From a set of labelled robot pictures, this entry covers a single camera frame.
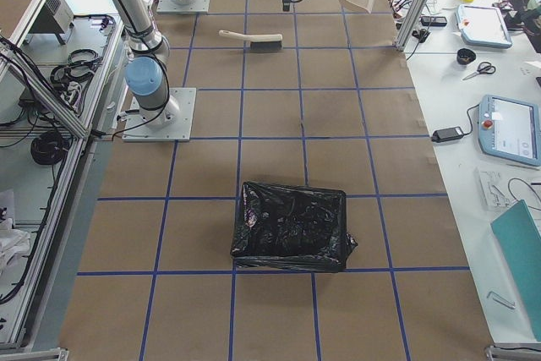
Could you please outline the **white hand brush black bristles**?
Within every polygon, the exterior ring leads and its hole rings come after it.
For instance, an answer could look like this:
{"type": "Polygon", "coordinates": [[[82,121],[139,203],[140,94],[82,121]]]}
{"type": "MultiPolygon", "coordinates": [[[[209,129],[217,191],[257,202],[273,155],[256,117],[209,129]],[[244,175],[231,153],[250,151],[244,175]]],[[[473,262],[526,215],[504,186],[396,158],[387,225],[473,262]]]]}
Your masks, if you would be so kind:
{"type": "Polygon", "coordinates": [[[277,52],[282,49],[282,34],[242,34],[230,30],[219,30],[218,35],[233,40],[248,42],[252,52],[277,52]]]}

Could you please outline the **near blue teach pendant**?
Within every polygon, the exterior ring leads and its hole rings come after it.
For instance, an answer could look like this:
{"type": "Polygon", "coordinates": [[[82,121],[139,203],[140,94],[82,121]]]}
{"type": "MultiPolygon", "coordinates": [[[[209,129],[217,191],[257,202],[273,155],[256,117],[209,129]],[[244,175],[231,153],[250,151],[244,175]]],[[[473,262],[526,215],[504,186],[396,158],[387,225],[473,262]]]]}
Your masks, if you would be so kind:
{"type": "Polygon", "coordinates": [[[486,95],[478,112],[478,142],[483,153],[540,166],[540,115],[536,104],[486,95]]]}

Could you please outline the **far blue teach pendant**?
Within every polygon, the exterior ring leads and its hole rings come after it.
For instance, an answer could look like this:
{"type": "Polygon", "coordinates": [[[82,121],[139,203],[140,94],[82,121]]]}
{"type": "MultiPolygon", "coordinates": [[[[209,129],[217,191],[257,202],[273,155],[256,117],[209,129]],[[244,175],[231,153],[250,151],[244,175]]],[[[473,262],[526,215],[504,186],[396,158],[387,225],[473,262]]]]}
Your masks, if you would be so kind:
{"type": "Polygon", "coordinates": [[[461,4],[456,10],[457,28],[469,45],[508,49],[512,39],[498,8],[461,4]]]}

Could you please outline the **black power adapter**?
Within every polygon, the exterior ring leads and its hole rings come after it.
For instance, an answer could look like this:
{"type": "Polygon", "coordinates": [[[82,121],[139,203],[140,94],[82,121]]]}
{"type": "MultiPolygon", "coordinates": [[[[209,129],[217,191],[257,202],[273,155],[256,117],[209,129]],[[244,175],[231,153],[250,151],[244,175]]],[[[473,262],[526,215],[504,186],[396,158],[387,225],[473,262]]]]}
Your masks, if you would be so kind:
{"type": "Polygon", "coordinates": [[[431,141],[435,143],[444,143],[459,140],[464,137],[464,132],[459,126],[445,129],[436,129],[431,135],[431,141]]]}

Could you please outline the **grey control box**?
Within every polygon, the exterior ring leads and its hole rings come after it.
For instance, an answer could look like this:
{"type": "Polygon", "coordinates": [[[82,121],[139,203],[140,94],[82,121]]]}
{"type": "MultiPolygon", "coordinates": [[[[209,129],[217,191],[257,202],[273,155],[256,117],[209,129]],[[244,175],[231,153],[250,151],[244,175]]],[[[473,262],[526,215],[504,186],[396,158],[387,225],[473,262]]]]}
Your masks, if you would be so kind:
{"type": "Polygon", "coordinates": [[[74,13],[66,0],[45,0],[37,14],[30,35],[55,35],[61,45],[65,45],[74,28],[74,13]]]}

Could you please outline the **teal folder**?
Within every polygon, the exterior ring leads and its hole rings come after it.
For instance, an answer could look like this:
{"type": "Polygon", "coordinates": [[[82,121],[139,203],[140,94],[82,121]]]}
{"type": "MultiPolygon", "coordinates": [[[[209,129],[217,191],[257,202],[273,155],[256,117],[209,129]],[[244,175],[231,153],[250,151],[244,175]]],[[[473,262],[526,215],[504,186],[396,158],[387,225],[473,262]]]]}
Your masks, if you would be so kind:
{"type": "Polygon", "coordinates": [[[537,341],[540,341],[540,232],[524,200],[493,220],[491,229],[520,294],[537,341]]]}

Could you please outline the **black phone on table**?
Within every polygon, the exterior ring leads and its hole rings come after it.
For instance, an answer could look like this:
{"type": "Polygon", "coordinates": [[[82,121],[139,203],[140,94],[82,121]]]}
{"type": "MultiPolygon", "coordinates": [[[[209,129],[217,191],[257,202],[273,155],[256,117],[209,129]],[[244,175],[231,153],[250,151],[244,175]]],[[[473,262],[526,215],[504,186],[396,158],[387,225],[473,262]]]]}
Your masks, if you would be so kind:
{"type": "Polygon", "coordinates": [[[445,16],[422,16],[420,23],[423,27],[445,27],[447,18],[445,16]]]}

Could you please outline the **metal allen key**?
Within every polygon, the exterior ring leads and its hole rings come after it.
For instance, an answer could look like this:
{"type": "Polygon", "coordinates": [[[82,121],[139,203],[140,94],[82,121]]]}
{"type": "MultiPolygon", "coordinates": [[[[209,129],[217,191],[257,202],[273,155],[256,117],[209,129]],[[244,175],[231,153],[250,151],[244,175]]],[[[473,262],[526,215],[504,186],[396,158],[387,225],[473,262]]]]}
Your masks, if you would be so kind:
{"type": "Polygon", "coordinates": [[[507,298],[504,298],[500,294],[498,294],[495,291],[489,291],[486,295],[487,299],[492,299],[496,303],[508,308],[508,309],[515,309],[516,303],[514,301],[508,300],[507,298]]]}

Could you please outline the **black handled scissors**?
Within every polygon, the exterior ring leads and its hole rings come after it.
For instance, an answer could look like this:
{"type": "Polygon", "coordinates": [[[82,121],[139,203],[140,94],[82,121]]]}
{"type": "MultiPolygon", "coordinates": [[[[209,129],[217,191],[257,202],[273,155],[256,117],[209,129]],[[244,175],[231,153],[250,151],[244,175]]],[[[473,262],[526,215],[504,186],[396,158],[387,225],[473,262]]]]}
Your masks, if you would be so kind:
{"type": "Polygon", "coordinates": [[[466,77],[463,78],[463,80],[472,79],[481,74],[494,74],[495,72],[496,67],[492,63],[488,61],[483,61],[477,66],[474,72],[468,74],[466,77]]]}

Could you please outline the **blue teach pendant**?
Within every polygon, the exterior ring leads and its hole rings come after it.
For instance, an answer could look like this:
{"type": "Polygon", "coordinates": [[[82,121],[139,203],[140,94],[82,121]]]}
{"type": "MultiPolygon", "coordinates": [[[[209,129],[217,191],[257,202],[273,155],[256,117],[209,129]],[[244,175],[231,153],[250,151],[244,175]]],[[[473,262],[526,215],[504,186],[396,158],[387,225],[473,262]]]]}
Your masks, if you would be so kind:
{"type": "Polygon", "coordinates": [[[536,104],[486,95],[478,112],[478,142],[483,153],[540,166],[540,115],[536,104]]]}
{"type": "Polygon", "coordinates": [[[456,10],[457,28],[469,45],[508,49],[512,39],[498,8],[461,4],[456,10]]]}

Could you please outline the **black trash bag bin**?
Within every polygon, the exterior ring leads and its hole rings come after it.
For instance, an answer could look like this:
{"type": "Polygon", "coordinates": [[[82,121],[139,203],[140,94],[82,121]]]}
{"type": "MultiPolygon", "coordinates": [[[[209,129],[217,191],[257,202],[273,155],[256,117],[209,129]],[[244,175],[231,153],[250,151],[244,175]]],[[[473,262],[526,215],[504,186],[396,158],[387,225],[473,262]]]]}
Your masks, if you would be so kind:
{"type": "Polygon", "coordinates": [[[230,250],[238,265],[336,273],[357,246],[343,191],[243,183],[230,250]]]}

